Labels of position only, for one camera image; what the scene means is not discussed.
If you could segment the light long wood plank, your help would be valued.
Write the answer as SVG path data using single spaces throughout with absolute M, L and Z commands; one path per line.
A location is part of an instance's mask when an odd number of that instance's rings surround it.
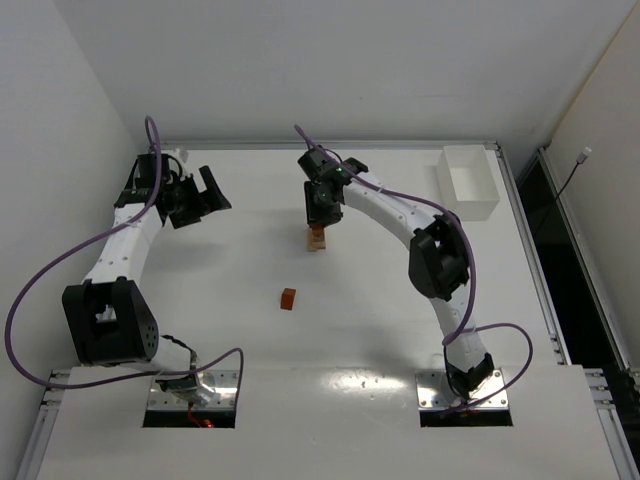
M 315 241 L 314 241 L 314 235 L 312 234 L 312 232 L 310 230 L 307 231 L 307 250 L 309 252 L 316 252 L 317 251 L 317 247 L 316 247 Z

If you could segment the dark orange wood cube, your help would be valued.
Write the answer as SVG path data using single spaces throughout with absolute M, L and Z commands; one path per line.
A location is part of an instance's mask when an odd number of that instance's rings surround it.
M 284 288 L 281 293 L 280 308 L 282 310 L 291 311 L 294 307 L 296 290 L 293 288 Z

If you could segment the white perforated basket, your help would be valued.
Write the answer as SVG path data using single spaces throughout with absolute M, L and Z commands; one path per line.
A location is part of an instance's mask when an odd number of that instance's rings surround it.
M 441 205 L 461 221 L 487 221 L 500 201 L 482 145 L 445 146 L 435 167 Z

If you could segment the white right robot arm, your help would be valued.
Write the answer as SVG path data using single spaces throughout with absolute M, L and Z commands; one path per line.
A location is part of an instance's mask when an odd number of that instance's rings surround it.
M 298 160 L 304 183 L 307 224 L 318 229 L 338 223 L 343 206 L 355 209 L 394 235 L 407 248 L 408 276 L 436 313 L 443 335 L 445 373 L 451 390 L 467 400 L 494 369 L 476 332 L 475 263 L 459 219 L 433 205 L 393 194 L 355 158 L 342 163 L 308 149 Z

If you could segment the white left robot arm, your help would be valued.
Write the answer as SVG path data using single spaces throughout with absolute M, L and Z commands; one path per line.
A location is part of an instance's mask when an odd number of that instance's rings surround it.
M 136 158 L 114 204 L 114 233 L 83 281 L 65 288 L 62 305 L 82 364 L 154 372 L 161 391 L 203 407 L 214 398 L 214 377 L 196 370 L 194 349 L 161 334 L 139 289 L 152 243 L 165 224 L 183 228 L 231 206 L 209 167 L 200 168 L 205 188 L 198 188 L 187 159 L 180 148 Z

